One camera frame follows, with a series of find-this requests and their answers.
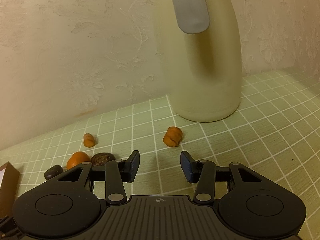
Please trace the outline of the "orange tangerine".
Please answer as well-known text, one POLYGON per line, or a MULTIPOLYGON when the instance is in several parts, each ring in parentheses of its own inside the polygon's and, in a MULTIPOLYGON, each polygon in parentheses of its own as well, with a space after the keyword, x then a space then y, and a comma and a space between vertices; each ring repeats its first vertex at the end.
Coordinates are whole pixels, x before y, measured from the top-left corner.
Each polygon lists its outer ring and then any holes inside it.
POLYGON ((67 161, 67 169, 71 169, 83 162, 90 162, 91 158, 85 152, 75 152, 67 161))

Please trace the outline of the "dark brown round fruit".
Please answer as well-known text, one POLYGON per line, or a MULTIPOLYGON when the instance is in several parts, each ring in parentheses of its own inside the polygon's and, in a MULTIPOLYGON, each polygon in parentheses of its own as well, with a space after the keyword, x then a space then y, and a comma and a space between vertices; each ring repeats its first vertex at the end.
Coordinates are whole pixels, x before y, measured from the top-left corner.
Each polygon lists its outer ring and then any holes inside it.
POLYGON ((109 161, 115 160, 115 156, 112 153, 97 153, 91 158, 93 166, 105 166, 109 161))

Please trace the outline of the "small carrot piece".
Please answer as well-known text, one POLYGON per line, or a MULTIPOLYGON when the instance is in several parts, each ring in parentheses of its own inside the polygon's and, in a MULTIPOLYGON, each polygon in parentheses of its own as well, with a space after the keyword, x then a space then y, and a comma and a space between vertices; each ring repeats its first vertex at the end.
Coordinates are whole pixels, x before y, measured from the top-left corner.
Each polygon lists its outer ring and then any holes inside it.
POLYGON ((86 133, 83 136, 83 144, 87 148, 92 148, 95 146, 95 137, 91 135, 90 133, 86 133))

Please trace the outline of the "brown white cardboard box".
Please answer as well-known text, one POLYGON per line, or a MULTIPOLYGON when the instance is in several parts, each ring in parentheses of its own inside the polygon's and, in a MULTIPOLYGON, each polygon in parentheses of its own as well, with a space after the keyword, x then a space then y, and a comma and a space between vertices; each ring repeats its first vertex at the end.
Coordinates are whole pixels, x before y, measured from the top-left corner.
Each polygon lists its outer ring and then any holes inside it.
POLYGON ((11 163, 1 166, 0 215, 1 218, 12 215, 20 173, 11 163))

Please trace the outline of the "dark purple fruit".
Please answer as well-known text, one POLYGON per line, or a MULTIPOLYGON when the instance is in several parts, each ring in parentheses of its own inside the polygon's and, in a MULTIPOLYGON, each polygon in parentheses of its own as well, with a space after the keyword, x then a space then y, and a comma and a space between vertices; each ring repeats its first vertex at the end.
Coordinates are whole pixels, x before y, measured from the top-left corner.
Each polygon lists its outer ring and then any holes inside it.
POLYGON ((45 180, 50 180, 62 172, 63 168, 60 165, 54 165, 44 173, 44 178, 45 180))

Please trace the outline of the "green checkered tablecloth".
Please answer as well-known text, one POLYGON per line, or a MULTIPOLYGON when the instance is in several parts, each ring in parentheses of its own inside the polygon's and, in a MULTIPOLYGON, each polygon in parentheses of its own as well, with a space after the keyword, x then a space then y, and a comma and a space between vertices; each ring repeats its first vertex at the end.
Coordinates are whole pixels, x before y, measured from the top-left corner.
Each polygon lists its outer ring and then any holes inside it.
POLYGON ((235 161, 298 195, 306 205, 302 239, 319 239, 319 79, 295 69, 244 77, 241 103, 229 117, 192 122, 174 112, 167 97, 120 108, 45 133, 1 151, 1 163, 20 172, 17 195, 44 182, 44 172, 65 166, 74 152, 109 152, 125 159, 140 152, 127 194, 193 194, 180 153, 219 166, 235 161), (183 132, 177 147, 163 142, 167 129, 183 132), (95 137, 87 148, 83 136, 95 137))

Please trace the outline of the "cream grey thermos jug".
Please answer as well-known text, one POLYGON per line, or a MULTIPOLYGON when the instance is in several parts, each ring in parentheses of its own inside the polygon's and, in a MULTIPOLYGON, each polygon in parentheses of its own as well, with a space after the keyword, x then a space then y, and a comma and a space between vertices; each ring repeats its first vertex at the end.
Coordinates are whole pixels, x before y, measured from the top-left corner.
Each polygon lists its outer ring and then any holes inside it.
POLYGON ((172 109, 195 122, 240 103, 241 44, 231 0, 155 0, 154 29, 172 109))

